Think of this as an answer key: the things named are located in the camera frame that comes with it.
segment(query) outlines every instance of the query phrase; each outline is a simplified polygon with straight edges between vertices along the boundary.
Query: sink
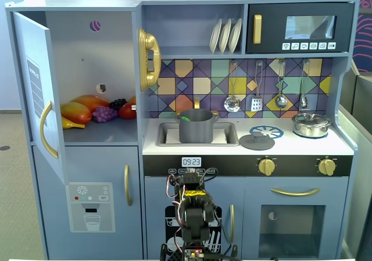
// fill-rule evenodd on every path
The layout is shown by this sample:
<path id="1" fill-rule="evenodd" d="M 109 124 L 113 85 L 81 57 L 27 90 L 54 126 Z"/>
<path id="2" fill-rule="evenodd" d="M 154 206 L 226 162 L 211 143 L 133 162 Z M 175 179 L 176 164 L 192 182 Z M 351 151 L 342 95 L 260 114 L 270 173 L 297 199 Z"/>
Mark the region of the sink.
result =
<path id="1" fill-rule="evenodd" d="M 213 142 L 212 143 L 180 143 L 174 141 L 173 144 L 166 142 L 167 135 L 178 138 L 178 123 L 161 123 L 159 125 L 158 138 L 156 140 L 157 146 L 237 146 L 239 145 L 239 138 L 235 125 L 233 123 L 215 123 L 213 126 Z"/>

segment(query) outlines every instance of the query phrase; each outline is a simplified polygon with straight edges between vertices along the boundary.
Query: clock display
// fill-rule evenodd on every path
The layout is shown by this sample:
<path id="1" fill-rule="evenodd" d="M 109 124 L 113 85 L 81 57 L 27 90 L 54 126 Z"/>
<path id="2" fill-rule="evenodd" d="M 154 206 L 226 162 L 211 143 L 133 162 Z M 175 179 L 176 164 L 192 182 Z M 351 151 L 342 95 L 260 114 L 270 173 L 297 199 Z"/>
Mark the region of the clock display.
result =
<path id="1" fill-rule="evenodd" d="M 182 167 L 202 167 L 202 158 L 182 158 Z"/>

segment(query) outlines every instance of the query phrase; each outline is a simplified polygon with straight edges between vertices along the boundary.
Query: toy kitchen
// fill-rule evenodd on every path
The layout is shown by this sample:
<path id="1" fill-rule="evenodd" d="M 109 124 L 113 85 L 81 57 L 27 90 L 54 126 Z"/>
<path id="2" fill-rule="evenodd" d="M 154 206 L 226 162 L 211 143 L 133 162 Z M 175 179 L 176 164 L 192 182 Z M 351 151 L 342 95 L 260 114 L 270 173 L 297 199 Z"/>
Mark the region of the toy kitchen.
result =
<path id="1" fill-rule="evenodd" d="M 168 185 L 196 169 L 215 206 L 211 252 L 339 259 L 357 146 L 338 105 L 358 10 L 359 0 L 8 7 L 45 257 L 158 259 L 162 244 L 171 256 L 183 241 Z"/>

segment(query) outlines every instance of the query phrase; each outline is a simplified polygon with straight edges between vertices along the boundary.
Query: colorful tile backsplash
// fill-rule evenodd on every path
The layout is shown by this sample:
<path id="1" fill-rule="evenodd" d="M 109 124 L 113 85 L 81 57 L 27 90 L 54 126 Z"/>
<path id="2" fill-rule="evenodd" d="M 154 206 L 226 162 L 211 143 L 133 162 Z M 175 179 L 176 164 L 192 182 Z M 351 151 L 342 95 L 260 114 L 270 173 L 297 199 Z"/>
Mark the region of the colorful tile backsplash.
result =
<path id="1" fill-rule="evenodd" d="M 263 62 L 261 67 L 256 61 Z M 219 111 L 220 117 L 284 117 L 290 118 L 299 111 L 302 59 L 285 59 L 283 94 L 288 105 L 280 109 L 275 105 L 279 92 L 279 59 L 237 60 L 238 66 L 230 70 L 230 60 L 163 60 L 158 83 L 149 90 L 150 114 L 153 118 L 174 117 L 175 112 L 191 109 L 195 97 L 201 100 L 201 108 Z M 331 82 L 332 59 L 311 59 L 310 71 L 305 68 L 304 78 L 309 73 L 305 92 L 307 109 L 325 114 Z M 241 110 L 229 113 L 223 102 L 231 95 L 235 83 L 235 96 L 241 100 Z M 263 110 L 251 112 L 252 97 L 257 84 L 263 97 Z"/>

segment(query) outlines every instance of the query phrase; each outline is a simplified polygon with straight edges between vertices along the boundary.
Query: silver pot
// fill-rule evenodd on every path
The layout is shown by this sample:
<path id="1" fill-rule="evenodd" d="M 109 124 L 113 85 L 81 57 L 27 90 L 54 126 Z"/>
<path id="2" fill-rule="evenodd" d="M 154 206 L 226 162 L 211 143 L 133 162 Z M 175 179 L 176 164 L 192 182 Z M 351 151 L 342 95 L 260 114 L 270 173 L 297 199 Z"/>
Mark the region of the silver pot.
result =
<path id="1" fill-rule="evenodd" d="M 317 114 L 297 114 L 292 117 L 293 132 L 308 138 L 320 138 L 327 134 L 331 120 Z"/>

